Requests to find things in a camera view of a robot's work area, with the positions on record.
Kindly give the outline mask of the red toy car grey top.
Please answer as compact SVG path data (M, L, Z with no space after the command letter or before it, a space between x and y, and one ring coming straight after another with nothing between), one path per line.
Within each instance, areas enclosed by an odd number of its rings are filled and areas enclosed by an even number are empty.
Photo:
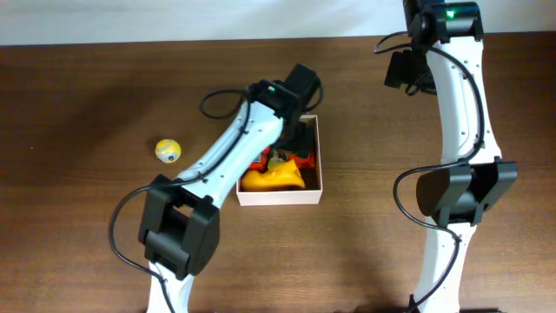
M288 159L293 160L298 169L314 170L316 168L315 148L313 146L289 153Z

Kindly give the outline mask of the yellow ball wooden stick toy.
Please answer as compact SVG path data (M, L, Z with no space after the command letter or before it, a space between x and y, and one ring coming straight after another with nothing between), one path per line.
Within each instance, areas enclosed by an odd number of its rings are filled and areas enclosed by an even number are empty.
M278 170L287 161L287 157L284 154L281 154L278 150L271 150L268 160L268 171Z

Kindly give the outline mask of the orange plastic toy animal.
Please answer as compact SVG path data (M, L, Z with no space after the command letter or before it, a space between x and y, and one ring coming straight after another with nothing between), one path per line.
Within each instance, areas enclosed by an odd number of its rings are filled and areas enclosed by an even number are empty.
M249 170L241 179L241 187L248 192L266 192L297 188L304 190L306 184L293 160L273 163L264 173Z

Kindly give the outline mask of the small red toy truck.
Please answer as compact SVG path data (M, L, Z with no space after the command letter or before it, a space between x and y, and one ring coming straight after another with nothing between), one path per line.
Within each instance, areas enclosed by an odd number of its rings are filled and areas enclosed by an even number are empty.
M268 155L271 149L267 147L264 149L256 158L255 160L249 165L249 170L257 170L263 172L266 170L268 165Z

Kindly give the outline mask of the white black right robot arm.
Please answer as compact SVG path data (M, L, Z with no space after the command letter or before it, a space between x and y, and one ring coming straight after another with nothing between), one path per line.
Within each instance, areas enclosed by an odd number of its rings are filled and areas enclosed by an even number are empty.
M460 279L467 249L483 216L517 180L505 162L487 111L483 81L483 25L475 2L405 0L409 43L388 48L392 58L384 84L438 98L441 160L414 168L394 181L419 178L416 199L426 229L420 280L408 312L460 311Z

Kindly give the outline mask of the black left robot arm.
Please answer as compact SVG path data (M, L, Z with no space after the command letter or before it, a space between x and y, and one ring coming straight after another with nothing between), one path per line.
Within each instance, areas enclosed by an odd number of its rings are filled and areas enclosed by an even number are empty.
M176 178L147 188L138 241L152 277L149 312L185 312L195 276L220 240L220 210L235 182L264 149L290 143L321 81L266 79L240 93L234 121L209 150Z

